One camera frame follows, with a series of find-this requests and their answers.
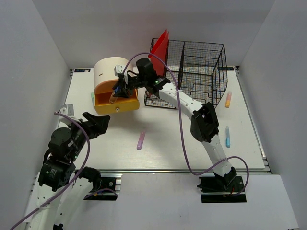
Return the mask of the blue highlighter pen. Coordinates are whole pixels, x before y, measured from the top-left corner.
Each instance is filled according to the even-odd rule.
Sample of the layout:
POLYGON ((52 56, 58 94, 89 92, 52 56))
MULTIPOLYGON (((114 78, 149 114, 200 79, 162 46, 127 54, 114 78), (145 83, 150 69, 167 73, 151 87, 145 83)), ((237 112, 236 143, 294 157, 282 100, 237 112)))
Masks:
POLYGON ((226 134, 226 140, 225 140, 225 145, 227 148, 231 147, 231 140, 230 140, 230 129, 229 126, 225 128, 225 134, 226 134))

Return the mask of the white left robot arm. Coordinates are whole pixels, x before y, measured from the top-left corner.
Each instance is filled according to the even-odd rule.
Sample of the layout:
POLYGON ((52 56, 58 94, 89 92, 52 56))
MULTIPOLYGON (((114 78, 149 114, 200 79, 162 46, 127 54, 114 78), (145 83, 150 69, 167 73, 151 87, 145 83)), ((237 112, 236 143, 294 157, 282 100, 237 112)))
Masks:
POLYGON ((74 162, 84 145, 106 133, 110 116, 94 116, 83 113, 86 121, 67 116, 63 109, 56 112, 66 124, 53 131, 38 181, 36 209, 28 216, 29 230, 62 230, 67 227, 72 215, 85 195, 101 187, 100 173, 86 166, 79 170, 74 162))

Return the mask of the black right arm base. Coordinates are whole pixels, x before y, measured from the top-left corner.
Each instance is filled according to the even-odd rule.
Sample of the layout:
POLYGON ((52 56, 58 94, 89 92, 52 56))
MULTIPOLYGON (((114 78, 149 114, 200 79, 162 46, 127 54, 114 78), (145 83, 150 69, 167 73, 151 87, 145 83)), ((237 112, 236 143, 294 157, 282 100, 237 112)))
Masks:
POLYGON ((214 176, 199 178, 197 187, 201 192, 203 204, 246 203, 244 182, 237 176, 228 186, 218 181, 214 176))

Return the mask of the pink highlighter pen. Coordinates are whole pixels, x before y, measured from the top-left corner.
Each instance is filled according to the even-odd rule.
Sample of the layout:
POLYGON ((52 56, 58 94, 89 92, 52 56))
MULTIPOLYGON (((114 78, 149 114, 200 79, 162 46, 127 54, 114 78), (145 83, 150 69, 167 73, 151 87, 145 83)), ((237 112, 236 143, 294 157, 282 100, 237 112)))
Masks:
POLYGON ((146 134, 145 131, 142 131, 140 133, 140 137, 139 137, 139 140, 138 140, 138 143, 137 143, 137 147, 136 147, 137 150, 141 150, 142 149, 142 145, 143 145, 143 142, 144 142, 145 134, 146 134))

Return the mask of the round white drawer cabinet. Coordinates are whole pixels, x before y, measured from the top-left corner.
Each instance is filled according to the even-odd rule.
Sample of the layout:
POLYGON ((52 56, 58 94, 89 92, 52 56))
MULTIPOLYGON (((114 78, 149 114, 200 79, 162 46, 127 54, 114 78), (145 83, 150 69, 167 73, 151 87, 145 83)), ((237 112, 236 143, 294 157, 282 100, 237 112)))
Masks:
POLYGON ((138 110, 140 102, 138 91, 134 90, 129 98, 115 98, 110 102, 113 87, 118 81, 115 67, 124 69, 128 60, 123 57, 107 57, 94 65, 94 109, 99 115, 138 110))

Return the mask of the red folder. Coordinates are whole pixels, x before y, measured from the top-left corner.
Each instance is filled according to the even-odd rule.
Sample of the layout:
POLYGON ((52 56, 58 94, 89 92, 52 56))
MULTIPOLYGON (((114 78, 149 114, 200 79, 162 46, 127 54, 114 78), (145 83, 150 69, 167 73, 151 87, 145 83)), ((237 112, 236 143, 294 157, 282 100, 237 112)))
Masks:
MULTIPOLYGON (((151 54, 156 55, 163 62, 165 62, 165 58, 166 58, 168 38, 169 38, 169 32, 166 29, 162 33, 162 35, 158 38, 158 40, 155 42, 155 44, 153 45, 150 51, 151 54)), ((153 68, 156 71, 157 75, 163 76, 164 70, 165 70, 164 64, 161 61, 159 61, 158 58, 154 57, 153 55, 148 55, 148 58, 153 64, 153 68)))

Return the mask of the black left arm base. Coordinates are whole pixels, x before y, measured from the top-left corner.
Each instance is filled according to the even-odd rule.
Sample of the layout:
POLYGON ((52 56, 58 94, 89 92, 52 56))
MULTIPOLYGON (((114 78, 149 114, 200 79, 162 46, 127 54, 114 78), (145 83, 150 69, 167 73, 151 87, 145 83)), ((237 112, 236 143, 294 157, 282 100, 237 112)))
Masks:
POLYGON ((86 201, 116 201, 120 192, 122 175, 119 173, 102 172, 85 167, 79 175, 90 183, 90 192, 86 201))

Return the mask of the small blue cap bottle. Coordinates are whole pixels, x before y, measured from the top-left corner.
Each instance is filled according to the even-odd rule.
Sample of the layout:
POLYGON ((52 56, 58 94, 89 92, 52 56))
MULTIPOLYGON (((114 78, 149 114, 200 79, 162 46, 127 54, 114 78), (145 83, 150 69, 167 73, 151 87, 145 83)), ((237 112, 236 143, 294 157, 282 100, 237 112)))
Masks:
POLYGON ((118 98, 118 92, 120 91, 120 87, 117 87, 116 89, 114 89, 114 91, 112 92, 109 102, 114 104, 118 98))

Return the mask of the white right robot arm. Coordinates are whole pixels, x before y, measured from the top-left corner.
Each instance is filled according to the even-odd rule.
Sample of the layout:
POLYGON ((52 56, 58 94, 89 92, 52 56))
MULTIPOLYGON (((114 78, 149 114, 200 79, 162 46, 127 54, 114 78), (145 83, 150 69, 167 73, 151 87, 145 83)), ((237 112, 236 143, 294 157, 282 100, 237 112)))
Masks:
POLYGON ((113 87, 114 97, 129 98, 134 89, 145 88, 150 94, 170 103, 186 115, 190 121, 190 132, 207 151, 213 164, 213 173, 217 178, 217 187, 228 191, 234 185, 236 170, 227 160, 219 138, 219 122, 212 103, 201 103, 181 92, 174 81, 159 76, 153 64, 147 58, 137 62, 138 72, 127 70, 127 65, 116 65, 115 76, 118 81, 113 87))

